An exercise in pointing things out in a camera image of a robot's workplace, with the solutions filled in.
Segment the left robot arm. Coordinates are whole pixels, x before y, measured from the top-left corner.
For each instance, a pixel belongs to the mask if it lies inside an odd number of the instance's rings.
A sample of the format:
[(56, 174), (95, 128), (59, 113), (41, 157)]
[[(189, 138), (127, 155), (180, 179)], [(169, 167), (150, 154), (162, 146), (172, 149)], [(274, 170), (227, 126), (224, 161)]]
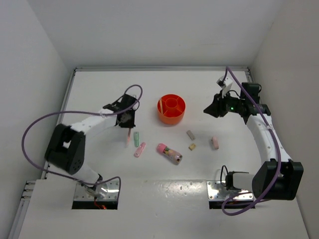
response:
[(46, 161), (74, 175), (88, 194), (102, 199), (107, 194), (107, 184), (97, 185), (103, 177), (85, 163), (86, 142), (114, 126), (134, 128), (134, 105), (137, 103), (135, 97), (123, 94), (115, 102), (103, 106), (96, 115), (71, 125), (58, 124), (44, 155)]

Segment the pink capped clear tube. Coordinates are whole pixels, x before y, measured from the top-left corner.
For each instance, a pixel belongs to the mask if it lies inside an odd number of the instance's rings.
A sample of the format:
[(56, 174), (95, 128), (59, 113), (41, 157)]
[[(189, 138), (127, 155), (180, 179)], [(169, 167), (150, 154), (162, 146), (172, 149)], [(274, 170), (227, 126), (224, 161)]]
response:
[(163, 154), (175, 165), (180, 164), (183, 158), (183, 156), (179, 152), (169, 148), (163, 143), (157, 145), (157, 152)]

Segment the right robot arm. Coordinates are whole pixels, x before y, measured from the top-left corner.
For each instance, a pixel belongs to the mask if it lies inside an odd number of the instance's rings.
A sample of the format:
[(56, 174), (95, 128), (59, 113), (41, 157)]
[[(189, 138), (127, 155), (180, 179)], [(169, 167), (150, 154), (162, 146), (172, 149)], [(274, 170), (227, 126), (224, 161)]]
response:
[(265, 200), (293, 200), (297, 194), (304, 172), (300, 162), (294, 162), (284, 150), (273, 128), (271, 112), (266, 104), (260, 103), (261, 85), (242, 83), (239, 97), (230, 95), (232, 82), (217, 82), (221, 91), (214, 96), (213, 102), (204, 113), (215, 118), (227, 113), (236, 113), (243, 118), (257, 145), (261, 168), (256, 174), (231, 171), (227, 173), (227, 190), (247, 190), (258, 198), (276, 181), (264, 195)]

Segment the green correction tape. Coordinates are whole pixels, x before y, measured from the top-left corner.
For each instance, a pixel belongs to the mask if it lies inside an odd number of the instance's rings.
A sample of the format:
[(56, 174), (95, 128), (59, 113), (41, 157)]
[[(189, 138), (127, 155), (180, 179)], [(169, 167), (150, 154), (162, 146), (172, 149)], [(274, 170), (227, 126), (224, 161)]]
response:
[(135, 147), (140, 146), (140, 134), (138, 131), (134, 132), (134, 145), (135, 145)]

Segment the orange highlighter pen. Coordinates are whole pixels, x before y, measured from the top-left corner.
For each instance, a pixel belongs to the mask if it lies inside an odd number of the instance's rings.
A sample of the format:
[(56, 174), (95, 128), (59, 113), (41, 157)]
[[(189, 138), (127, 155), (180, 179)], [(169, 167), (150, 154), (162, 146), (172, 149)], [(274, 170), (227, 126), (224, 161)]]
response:
[(131, 128), (128, 129), (128, 135), (127, 135), (127, 140), (125, 144), (125, 148), (127, 148), (130, 144), (130, 138), (131, 138)]

